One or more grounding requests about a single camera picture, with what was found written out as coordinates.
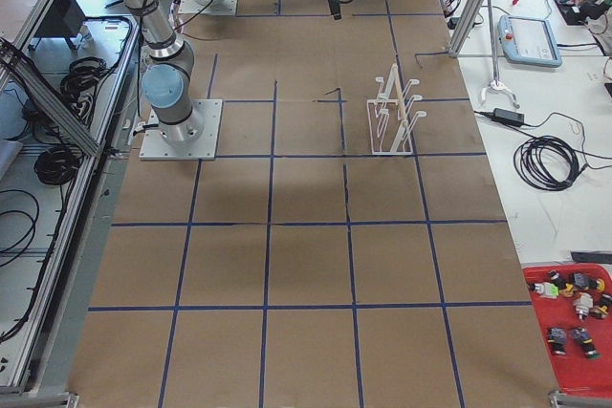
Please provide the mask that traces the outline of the aluminium frame beam left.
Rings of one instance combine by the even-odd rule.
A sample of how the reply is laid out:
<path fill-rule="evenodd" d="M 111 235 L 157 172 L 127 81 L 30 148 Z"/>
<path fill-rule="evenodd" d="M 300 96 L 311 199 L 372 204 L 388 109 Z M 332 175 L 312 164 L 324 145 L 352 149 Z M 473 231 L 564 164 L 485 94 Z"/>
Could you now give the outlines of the aluminium frame beam left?
<path fill-rule="evenodd" d="M 42 76 L 33 61 L 5 38 L 1 38 L 1 66 L 85 155 L 94 157 L 101 152 L 100 143 L 64 104 L 60 93 Z"/>

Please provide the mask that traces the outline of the red plastic bin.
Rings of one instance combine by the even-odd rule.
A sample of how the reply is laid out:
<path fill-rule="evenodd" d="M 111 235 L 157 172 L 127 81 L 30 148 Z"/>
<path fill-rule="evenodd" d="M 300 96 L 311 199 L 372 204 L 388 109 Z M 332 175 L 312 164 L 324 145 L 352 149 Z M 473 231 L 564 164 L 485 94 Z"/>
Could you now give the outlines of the red plastic bin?
<path fill-rule="evenodd" d="M 523 269 L 562 392 L 611 397 L 611 278 L 596 264 Z"/>

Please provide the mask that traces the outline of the black power adapter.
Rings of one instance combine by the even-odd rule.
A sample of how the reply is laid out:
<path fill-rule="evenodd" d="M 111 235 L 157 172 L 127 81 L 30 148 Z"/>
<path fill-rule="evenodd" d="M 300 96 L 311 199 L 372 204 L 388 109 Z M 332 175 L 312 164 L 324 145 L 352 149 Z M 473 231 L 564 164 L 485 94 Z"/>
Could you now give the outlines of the black power adapter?
<path fill-rule="evenodd" d="M 525 124 L 524 115 L 522 113 L 513 112 L 501 108 L 493 109 L 492 121 L 514 127 L 521 127 Z"/>

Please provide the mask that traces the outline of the blue teach pendant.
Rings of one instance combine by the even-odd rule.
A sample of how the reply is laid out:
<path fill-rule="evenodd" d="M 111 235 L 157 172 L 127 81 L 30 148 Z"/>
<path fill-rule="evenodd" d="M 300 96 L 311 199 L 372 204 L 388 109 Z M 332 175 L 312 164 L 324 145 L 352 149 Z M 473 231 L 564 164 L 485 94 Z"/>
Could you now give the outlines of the blue teach pendant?
<path fill-rule="evenodd" d="M 562 64 L 547 19 L 504 14 L 497 28 L 503 54 L 510 62 L 546 68 L 558 68 Z"/>

